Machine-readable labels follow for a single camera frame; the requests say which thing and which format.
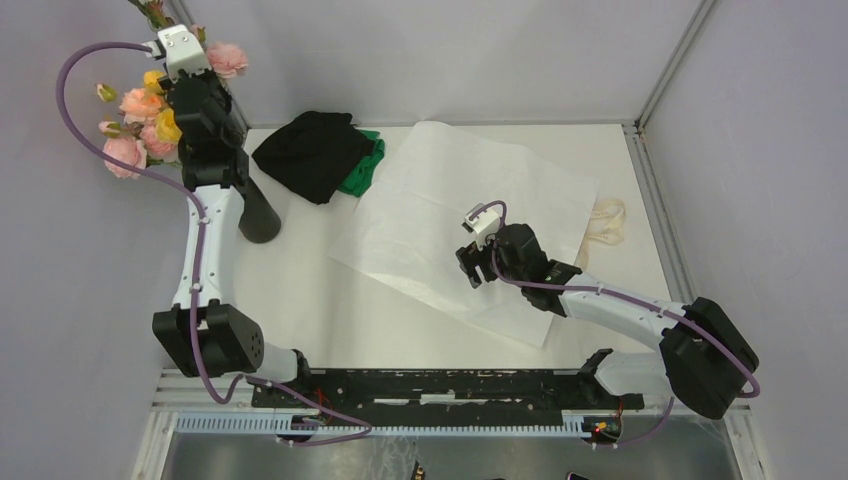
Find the white paper sheet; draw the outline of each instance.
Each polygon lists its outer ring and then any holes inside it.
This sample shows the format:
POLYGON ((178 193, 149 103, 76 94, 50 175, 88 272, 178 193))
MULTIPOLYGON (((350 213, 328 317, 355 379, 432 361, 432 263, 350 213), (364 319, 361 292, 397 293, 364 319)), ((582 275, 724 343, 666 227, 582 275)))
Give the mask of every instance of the white paper sheet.
POLYGON ((597 181, 438 122, 418 123, 386 162, 330 256, 458 320, 542 346, 550 313, 501 282, 474 290, 459 269, 454 252, 473 240, 462 219, 504 200, 508 223, 529 224, 549 257, 573 262, 597 181))

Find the yellow flower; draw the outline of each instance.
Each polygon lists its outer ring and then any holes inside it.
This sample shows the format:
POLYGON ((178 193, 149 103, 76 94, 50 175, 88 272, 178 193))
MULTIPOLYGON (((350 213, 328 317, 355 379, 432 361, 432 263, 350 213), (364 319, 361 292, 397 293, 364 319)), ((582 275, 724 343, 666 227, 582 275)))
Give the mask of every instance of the yellow flower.
POLYGON ((156 138, 163 142, 177 143, 183 132, 177 127, 177 122, 174 121, 174 110, 166 108, 156 115, 156 138))
POLYGON ((162 87, 159 86, 159 79, 166 75, 160 70, 151 70, 144 74, 144 88, 150 93, 162 95, 162 87))

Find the metal floor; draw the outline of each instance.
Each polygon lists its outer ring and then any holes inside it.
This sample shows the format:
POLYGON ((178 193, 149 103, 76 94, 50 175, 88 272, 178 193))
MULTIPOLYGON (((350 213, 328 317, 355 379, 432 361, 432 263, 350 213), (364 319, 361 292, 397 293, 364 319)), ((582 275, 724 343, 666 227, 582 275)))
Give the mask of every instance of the metal floor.
MULTIPOLYGON (((625 438, 656 422, 625 419, 625 438)), ((593 452, 573 438, 369 437, 289 448, 270 436, 176 434, 163 480, 408 480, 415 461, 427 480, 741 479, 724 423, 672 417, 650 441, 593 452)))

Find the black cloth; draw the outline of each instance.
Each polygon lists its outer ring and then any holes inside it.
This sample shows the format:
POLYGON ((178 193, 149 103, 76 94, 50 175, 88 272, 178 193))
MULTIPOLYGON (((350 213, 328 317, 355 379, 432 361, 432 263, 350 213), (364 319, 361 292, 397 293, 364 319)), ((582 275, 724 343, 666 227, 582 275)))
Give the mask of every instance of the black cloth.
POLYGON ((262 142, 253 159, 292 192, 312 203, 327 203, 374 149, 374 142, 353 128, 351 120, 349 113, 302 113, 262 142))

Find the black mounting plate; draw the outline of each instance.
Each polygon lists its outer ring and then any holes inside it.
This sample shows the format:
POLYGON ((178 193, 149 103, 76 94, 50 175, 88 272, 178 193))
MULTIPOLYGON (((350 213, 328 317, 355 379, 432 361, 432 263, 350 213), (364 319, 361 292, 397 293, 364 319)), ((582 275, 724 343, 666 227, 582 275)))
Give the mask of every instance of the black mounting plate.
MULTIPOLYGON (((320 389, 328 401, 325 406, 384 427, 560 426, 562 410, 616 410, 621 402, 627 410, 644 408, 641 395, 610 395, 584 372, 310 369, 308 385, 297 380, 287 385, 315 401, 320 389), (439 394, 481 401, 444 404, 427 397, 439 394)), ((303 407, 283 392, 262 386, 254 388, 251 405, 303 407)))

